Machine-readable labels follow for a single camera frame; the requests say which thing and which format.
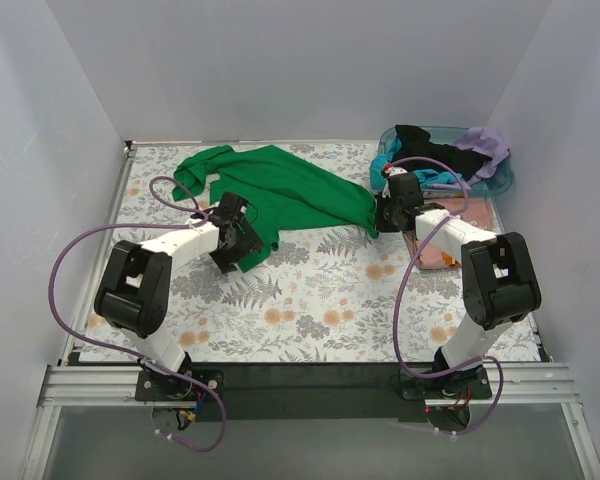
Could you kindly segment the green t shirt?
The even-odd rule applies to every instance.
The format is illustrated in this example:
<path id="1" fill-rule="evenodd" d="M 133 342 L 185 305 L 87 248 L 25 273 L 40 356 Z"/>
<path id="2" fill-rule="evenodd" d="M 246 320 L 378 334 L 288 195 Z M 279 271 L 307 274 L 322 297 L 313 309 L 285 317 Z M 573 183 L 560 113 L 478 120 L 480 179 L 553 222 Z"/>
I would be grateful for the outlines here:
<path id="1" fill-rule="evenodd" d="M 198 195 L 208 188 L 212 203 L 234 193 L 255 209 L 249 217 L 263 247 L 238 263 L 243 272 L 278 248 L 282 231 L 356 225 L 378 237 L 376 202 L 368 190 L 276 146 L 213 147 L 182 161 L 173 178 L 181 184 L 172 190 L 176 201 L 186 191 Z"/>

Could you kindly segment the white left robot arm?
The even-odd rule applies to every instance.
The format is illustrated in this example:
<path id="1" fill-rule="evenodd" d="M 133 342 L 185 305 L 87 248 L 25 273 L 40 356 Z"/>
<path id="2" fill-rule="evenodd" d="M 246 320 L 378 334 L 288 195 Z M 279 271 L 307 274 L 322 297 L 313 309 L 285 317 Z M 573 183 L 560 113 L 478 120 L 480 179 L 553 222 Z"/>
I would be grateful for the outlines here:
<path id="1" fill-rule="evenodd" d="M 157 365 L 158 387 L 170 399 L 185 398 L 193 386 L 191 373 L 182 368 L 186 352 L 164 325 L 172 275 L 205 255 L 226 274 L 261 251 L 264 243 L 247 220 L 248 206 L 247 200 L 227 192 L 209 211 L 193 214 L 185 228 L 113 247 L 96 293 L 95 313 Z"/>

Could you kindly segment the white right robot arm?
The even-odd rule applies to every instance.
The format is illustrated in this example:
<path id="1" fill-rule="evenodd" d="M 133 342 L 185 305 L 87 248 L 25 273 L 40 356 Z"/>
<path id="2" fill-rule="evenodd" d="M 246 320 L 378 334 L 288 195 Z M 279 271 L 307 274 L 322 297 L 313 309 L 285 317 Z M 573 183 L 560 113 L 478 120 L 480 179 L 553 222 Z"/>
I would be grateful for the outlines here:
<path id="1" fill-rule="evenodd" d="M 415 174 L 400 167 L 383 173 L 387 184 L 377 196 L 380 231 L 400 232 L 420 243 L 399 286 L 393 313 L 394 353 L 402 370 L 432 381 L 444 397 L 455 397 L 469 384 L 468 370 L 478 368 L 499 337 L 536 311 L 541 292 L 528 246 L 516 232 L 496 234 L 461 219 L 437 203 L 424 201 Z M 455 334 L 438 349 L 429 373 L 407 366 L 399 346 L 402 295 L 422 250 L 434 245 L 461 266 L 465 314 Z"/>

